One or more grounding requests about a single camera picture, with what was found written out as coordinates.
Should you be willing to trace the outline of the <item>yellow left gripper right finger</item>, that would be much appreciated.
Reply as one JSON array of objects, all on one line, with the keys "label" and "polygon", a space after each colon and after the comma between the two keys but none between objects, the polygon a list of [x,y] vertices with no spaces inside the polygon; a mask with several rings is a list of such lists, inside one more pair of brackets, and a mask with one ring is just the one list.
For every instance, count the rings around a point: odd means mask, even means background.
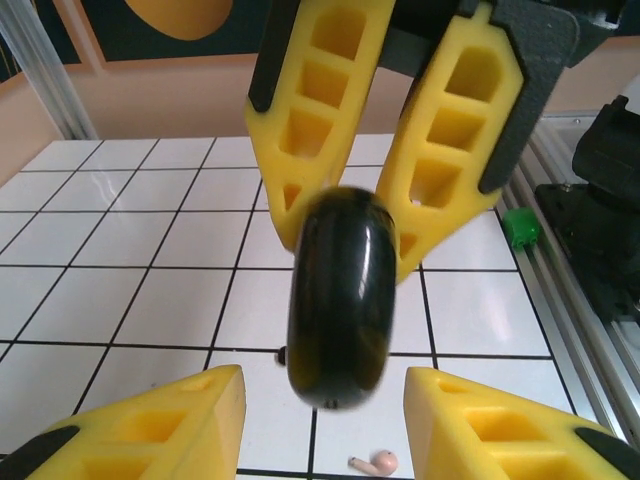
[{"label": "yellow left gripper right finger", "polygon": [[603,426],[429,367],[410,367],[415,480],[640,480],[640,451]]}]

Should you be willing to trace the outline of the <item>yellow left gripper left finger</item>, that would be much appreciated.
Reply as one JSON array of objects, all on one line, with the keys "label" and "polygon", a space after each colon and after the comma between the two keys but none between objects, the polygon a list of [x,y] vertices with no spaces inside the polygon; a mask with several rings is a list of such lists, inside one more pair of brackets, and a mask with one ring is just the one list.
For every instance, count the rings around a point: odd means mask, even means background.
[{"label": "yellow left gripper left finger", "polygon": [[235,480],[242,368],[221,365],[65,418],[0,461],[0,480]]}]

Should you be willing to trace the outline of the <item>black glossy charging case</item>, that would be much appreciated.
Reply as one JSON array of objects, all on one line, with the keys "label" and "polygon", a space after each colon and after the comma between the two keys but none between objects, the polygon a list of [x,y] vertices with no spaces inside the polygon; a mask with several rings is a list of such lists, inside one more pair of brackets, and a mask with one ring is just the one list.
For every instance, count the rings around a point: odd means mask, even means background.
[{"label": "black glossy charging case", "polygon": [[381,201],[333,187],[311,204],[299,235],[286,368],[301,400],[354,409],[383,376],[396,297],[395,225]]}]

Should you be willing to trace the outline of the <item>green plastic block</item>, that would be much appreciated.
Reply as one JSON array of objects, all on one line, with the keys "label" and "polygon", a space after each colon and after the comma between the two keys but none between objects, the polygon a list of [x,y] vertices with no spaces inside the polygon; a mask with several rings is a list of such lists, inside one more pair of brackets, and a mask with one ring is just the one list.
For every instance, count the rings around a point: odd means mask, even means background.
[{"label": "green plastic block", "polygon": [[540,222],[530,207],[506,211],[502,226],[510,247],[516,251],[535,245],[541,231]]}]

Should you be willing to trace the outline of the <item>pink wireless earbud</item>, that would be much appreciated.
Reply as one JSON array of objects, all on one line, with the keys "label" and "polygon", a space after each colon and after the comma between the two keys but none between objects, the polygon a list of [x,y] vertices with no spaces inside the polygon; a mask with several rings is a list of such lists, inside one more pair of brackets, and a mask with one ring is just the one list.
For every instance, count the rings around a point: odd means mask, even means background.
[{"label": "pink wireless earbud", "polygon": [[348,466],[369,476],[388,477],[396,472],[398,459],[389,450],[381,450],[374,454],[368,461],[350,457]]}]

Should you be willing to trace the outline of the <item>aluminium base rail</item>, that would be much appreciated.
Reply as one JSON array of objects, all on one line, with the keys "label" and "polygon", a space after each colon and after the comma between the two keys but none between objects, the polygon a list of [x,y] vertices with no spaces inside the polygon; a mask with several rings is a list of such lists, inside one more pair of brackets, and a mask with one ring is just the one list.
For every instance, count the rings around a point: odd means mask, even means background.
[{"label": "aluminium base rail", "polygon": [[529,207],[541,225],[536,245],[516,253],[542,329],[550,343],[573,409],[640,449],[640,326],[603,323],[588,304],[535,188],[577,183],[570,158],[595,111],[546,114],[539,121],[503,191],[500,215]]}]

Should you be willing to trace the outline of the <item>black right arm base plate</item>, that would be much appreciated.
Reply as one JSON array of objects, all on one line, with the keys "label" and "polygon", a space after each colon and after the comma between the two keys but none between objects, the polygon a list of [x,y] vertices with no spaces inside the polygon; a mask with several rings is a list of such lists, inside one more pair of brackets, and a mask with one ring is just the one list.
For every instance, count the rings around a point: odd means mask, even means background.
[{"label": "black right arm base plate", "polygon": [[640,326],[640,207],[591,184],[540,184],[535,197],[599,319]]}]

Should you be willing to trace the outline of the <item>aluminium frame post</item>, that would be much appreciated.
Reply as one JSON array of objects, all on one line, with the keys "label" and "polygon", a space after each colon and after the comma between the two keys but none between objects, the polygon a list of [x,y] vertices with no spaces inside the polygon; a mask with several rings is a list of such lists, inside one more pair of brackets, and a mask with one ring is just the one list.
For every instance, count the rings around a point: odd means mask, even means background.
[{"label": "aluminium frame post", "polygon": [[29,0],[0,0],[0,36],[61,136],[96,140],[94,125]]}]

